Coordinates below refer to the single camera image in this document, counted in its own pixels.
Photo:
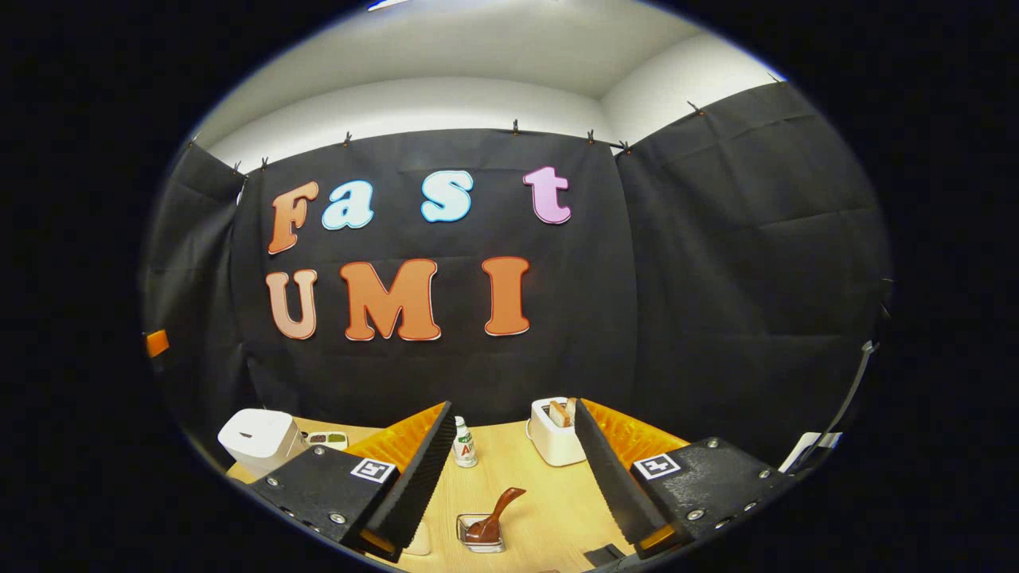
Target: spatula handle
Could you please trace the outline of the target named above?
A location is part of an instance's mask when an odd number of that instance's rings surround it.
[[[527,493],[527,489],[521,489],[520,487],[511,487],[499,496],[499,501],[495,502],[495,509],[492,510],[492,515],[490,516],[491,521],[498,521],[499,516],[502,515],[502,510],[506,509],[509,502],[520,498],[524,493]]]

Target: light blue letter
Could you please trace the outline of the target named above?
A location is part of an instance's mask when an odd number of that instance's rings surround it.
[[[332,190],[329,201],[332,205],[322,213],[322,226],[329,230],[344,226],[361,228],[375,215],[369,208],[372,202],[372,184],[368,181],[359,179],[345,183]]]
[[[430,223],[459,221],[471,210],[467,192],[472,189],[474,179],[467,171],[435,171],[421,184],[421,193],[431,199],[421,204],[421,214]]]

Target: paint palette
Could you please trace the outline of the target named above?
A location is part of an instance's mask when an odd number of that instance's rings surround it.
[[[311,431],[306,438],[308,446],[325,446],[333,450],[346,450],[351,440],[343,431]]]

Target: wooden table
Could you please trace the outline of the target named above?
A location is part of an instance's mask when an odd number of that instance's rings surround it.
[[[307,432],[345,431],[351,444],[379,430],[303,418],[294,421]],[[608,512],[588,463],[549,466],[524,433],[524,424],[522,421],[471,427],[478,464],[462,468],[450,451],[425,511],[423,521],[431,535],[432,552],[426,556],[404,554],[395,567],[412,573],[552,570],[572,573],[593,569],[584,552],[608,543],[626,555],[634,553]],[[254,481],[239,464],[234,464],[227,475],[246,483]],[[507,487],[522,487],[527,493],[513,502],[499,519],[505,552],[470,552],[457,539],[457,516],[490,513],[495,500]]]

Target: white wall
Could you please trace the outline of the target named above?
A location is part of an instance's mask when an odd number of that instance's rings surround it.
[[[711,34],[684,40],[654,56],[601,99],[618,139],[631,145],[697,107],[785,80],[746,52]]]
[[[248,172],[262,164],[352,140],[429,129],[550,132],[614,141],[596,100],[517,82],[422,77],[338,90],[284,107],[233,132],[209,152]]]
[[[463,127],[548,132],[636,144],[698,107],[773,82],[773,70],[725,40],[701,34],[652,57],[601,101],[530,84],[421,77],[337,90],[260,117],[209,152],[240,171],[353,139]]]

